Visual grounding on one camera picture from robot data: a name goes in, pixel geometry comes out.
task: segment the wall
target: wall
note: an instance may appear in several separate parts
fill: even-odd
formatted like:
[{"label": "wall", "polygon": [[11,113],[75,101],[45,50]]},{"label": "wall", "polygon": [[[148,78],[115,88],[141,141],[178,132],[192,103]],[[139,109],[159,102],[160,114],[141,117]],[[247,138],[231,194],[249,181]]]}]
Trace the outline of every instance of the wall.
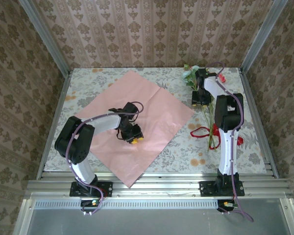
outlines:
[{"label": "wall", "polygon": [[288,1],[247,73],[281,177],[294,195],[294,1]]},{"label": "wall", "polygon": [[63,77],[17,1],[0,0],[0,235],[34,179]]},{"label": "wall", "polygon": [[71,68],[240,67],[272,0],[35,0]]}]

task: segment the pink tissue paper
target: pink tissue paper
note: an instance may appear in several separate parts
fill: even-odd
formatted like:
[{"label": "pink tissue paper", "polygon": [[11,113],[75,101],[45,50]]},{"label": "pink tissue paper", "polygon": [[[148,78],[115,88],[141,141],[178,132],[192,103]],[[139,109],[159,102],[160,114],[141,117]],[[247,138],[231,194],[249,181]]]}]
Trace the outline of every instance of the pink tissue paper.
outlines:
[{"label": "pink tissue paper", "polygon": [[133,185],[194,114],[168,91],[130,70],[76,116],[92,118],[111,108],[123,108],[132,101],[139,101],[145,107],[136,120],[144,139],[129,144],[117,139],[116,130],[108,130],[94,136],[90,148],[127,187]]}]

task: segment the white flower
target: white flower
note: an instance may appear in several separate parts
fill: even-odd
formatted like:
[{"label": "white flower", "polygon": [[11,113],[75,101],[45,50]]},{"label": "white flower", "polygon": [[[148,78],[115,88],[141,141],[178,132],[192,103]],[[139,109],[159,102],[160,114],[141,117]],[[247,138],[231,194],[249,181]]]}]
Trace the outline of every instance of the white flower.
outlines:
[{"label": "white flower", "polygon": [[184,79],[184,78],[186,78],[186,77],[188,77],[189,75],[191,75],[191,71],[190,70],[188,70],[188,71],[185,71],[183,74],[182,74],[182,78]]},{"label": "white flower", "polygon": [[192,66],[192,71],[197,71],[198,69],[199,69],[199,66],[197,65]]}]

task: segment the table surface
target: table surface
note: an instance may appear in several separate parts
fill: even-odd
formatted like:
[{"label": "table surface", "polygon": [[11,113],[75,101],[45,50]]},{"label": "table surface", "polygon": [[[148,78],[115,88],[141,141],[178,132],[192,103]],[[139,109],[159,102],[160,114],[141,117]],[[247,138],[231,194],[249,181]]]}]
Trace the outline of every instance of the table surface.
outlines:
[{"label": "table surface", "polygon": [[[191,105],[192,89],[186,86],[181,78],[183,68],[74,69],[44,171],[70,171],[65,159],[53,147],[64,124],[69,117],[81,111],[99,93],[108,89],[129,70],[137,72],[159,87],[168,90],[174,97],[195,111],[191,119],[178,131],[145,172],[216,173],[220,163],[220,147],[216,151],[208,151],[208,137],[198,139],[190,135],[192,130],[199,126],[207,126],[207,123],[202,108]],[[217,72],[219,69],[210,68],[209,71]],[[226,79],[224,85],[231,92],[242,93],[244,97],[245,120],[239,133],[244,143],[237,149],[238,171],[247,174],[265,173],[264,160],[238,68],[225,68],[222,74]],[[110,172],[91,152],[88,159],[95,172]]]}]

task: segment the metal bar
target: metal bar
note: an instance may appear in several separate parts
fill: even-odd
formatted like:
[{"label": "metal bar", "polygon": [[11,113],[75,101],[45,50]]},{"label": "metal bar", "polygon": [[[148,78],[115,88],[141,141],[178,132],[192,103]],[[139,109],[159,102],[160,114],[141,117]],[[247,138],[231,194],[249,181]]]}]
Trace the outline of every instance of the metal bar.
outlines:
[{"label": "metal bar", "polygon": [[[46,172],[43,173],[42,178],[44,181],[50,181],[50,182],[64,182],[64,181],[73,181],[74,176],[70,172],[53,172],[52,174],[46,175]],[[97,174],[99,180],[102,181],[113,181],[113,182],[121,182],[121,180],[118,179],[115,175],[105,175],[102,173]],[[205,177],[210,177],[210,179],[216,179],[217,174],[188,174],[188,175],[164,175],[162,174],[157,174],[156,176],[154,175],[148,175],[148,173],[145,173],[141,175],[141,177],[136,180],[136,182],[160,182],[166,179],[169,179],[170,181],[191,181],[192,179],[198,181],[198,179],[205,178]],[[264,178],[267,179],[272,179],[273,178],[273,173],[271,169],[267,170],[266,174],[240,174],[240,179],[254,179],[254,180],[262,180]]]},{"label": "metal bar", "polygon": [[65,61],[58,45],[53,39],[50,30],[48,30],[44,20],[41,18],[39,11],[36,9],[34,1],[20,0],[20,4],[27,13],[30,21],[33,23],[36,31],[46,45],[49,53],[53,57],[58,68],[66,78],[69,75],[70,66]]},{"label": "metal bar", "polygon": [[294,235],[294,199],[293,198],[281,198],[280,199],[282,210],[285,219],[288,223],[291,235]]},{"label": "metal bar", "polygon": [[261,152],[264,154],[264,156],[266,158],[268,158],[268,160],[270,161],[270,165],[273,171],[273,175],[276,178],[279,178],[279,173],[278,170],[276,168],[274,159],[273,159],[273,155],[271,153],[270,147],[269,147],[269,143],[265,134],[265,130],[264,127],[262,126],[261,120],[260,120],[260,116],[257,110],[257,106],[254,100],[254,97],[252,95],[249,83],[248,83],[248,79],[246,77],[245,72],[242,71],[241,74],[241,80],[242,80],[242,84],[244,87],[244,91],[245,91],[245,95],[247,98],[247,102],[249,105],[249,109],[250,109],[250,114],[253,118],[254,121],[254,126],[255,126],[255,131],[257,134],[257,138],[258,138],[258,142],[259,142],[259,146],[260,146],[260,150]]},{"label": "metal bar", "polygon": [[35,200],[23,200],[18,219],[15,223],[13,235],[27,234],[33,214]]},{"label": "metal bar", "polygon": [[[265,164],[266,167],[266,174],[240,174],[240,176],[246,177],[263,177],[263,176],[273,176],[272,173],[272,168],[270,166],[270,164]],[[113,174],[112,172],[95,172],[96,175],[102,180],[103,178],[114,178],[116,177],[115,174]],[[73,177],[73,173],[71,173],[70,171],[44,171],[41,178],[65,178],[65,177]],[[163,178],[163,177],[206,177],[206,176],[210,176],[210,177],[216,177],[217,174],[216,173],[143,173],[140,179],[143,178],[147,178],[147,177],[157,177],[157,178]]]},{"label": "metal bar", "polygon": [[59,118],[60,118],[60,114],[61,114],[63,103],[64,103],[64,100],[65,100],[65,96],[67,94],[67,91],[68,91],[68,88],[69,88],[69,85],[70,85],[72,73],[73,72],[71,72],[69,77],[64,80],[64,84],[63,84],[63,87],[62,87],[61,95],[59,97],[58,105],[57,105],[57,108],[56,108],[56,110],[54,112],[54,117],[53,117],[52,124],[51,124],[51,127],[50,127],[50,131],[49,131],[49,134],[48,134],[48,138],[47,138],[47,142],[46,142],[45,149],[44,149],[44,152],[43,152],[43,156],[41,158],[40,165],[39,165],[39,168],[38,168],[36,180],[39,180],[41,178],[42,174],[43,174],[44,167],[45,167],[45,164],[46,164],[46,161],[47,161],[47,158],[48,158],[48,154],[49,154],[49,151],[50,151],[50,148],[51,148],[53,136],[54,136],[54,133],[55,133],[55,130],[57,128],[58,121],[59,121]]},{"label": "metal bar", "polygon": [[[25,193],[26,198],[31,199],[61,199],[68,198],[71,181],[54,182],[45,181],[45,179],[39,181],[29,181],[27,191]],[[121,198],[190,198],[199,197],[199,181],[215,180],[215,176],[203,176],[198,178],[181,180],[179,177],[158,178],[154,177],[150,182],[136,182],[131,188],[126,187],[122,182],[118,182],[113,185],[113,197]],[[285,179],[258,178],[251,179],[250,177],[242,176],[245,188],[245,197],[241,198],[285,198],[291,197],[291,191],[288,188],[288,183]]]},{"label": "metal bar", "polygon": [[261,47],[265,43],[267,37],[269,36],[276,20],[280,16],[283,8],[285,7],[287,0],[274,0],[263,24],[261,25],[243,63],[242,68],[244,72],[247,72],[254,62],[257,54],[259,53]]}]

